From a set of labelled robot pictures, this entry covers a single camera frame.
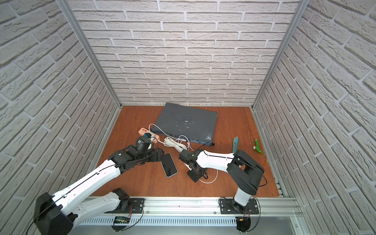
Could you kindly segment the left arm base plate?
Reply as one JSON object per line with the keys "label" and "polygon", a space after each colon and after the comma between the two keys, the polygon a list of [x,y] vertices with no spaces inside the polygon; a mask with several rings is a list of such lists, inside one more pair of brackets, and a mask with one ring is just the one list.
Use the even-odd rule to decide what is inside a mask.
{"label": "left arm base plate", "polygon": [[122,200],[119,205],[112,211],[107,211],[105,213],[143,213],[145,198],[129,198]]}

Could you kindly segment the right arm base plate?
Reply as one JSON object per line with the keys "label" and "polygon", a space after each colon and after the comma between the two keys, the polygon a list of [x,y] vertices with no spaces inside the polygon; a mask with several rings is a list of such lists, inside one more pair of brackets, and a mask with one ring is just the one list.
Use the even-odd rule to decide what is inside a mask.
{"label": "right arm base plate", "polygon": [[259,204],[256,198],[249,199],[246,206],[237,203],[233,198],[220,197],[218,205],[221,214],[241,214],[257,215],[259,214]]}

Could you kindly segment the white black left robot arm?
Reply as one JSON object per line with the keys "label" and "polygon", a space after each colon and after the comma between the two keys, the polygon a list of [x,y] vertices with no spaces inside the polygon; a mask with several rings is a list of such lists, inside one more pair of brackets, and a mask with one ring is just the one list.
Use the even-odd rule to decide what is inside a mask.
{"label": "white black left robot arm", "polygon": [[33,224],[42,235],[67,235],[77,225],[102,213],[132,213],[130,197],[121,188],[97,199],[86,201],[86,198],[137,165],[161,161],[164,154],[161,148],[154,148],[151,137],[138,137],[134,145],[116,151],[72,185],[54,194],[40,195]]}

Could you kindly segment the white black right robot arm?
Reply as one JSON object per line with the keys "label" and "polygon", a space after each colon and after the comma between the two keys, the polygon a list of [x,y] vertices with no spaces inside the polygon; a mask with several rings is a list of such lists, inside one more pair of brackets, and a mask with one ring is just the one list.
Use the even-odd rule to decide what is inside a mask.
{"label": "white black right robot arm", "polygon": [[188,166],[190,170],[187,175],[195,183],[202,177],[208,177],[209,168],[228,173],[238,186],[233,202],[241,208],[246,207],[251,197],[257,194],[264,177],[264,168],[242,150],[230,154],[212,153],[203,149],[193,153],[183,150],[179,160]]}

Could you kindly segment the black smartphone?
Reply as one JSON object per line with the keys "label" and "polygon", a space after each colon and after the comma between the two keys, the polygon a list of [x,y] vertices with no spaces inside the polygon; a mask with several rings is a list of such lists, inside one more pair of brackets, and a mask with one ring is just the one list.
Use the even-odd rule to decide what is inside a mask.
{"label": "black smartphone", "polygon": [[161,165],[167,178],[170,178],[178,173],[178,169],[170,153],[166,153],[161,158]]}

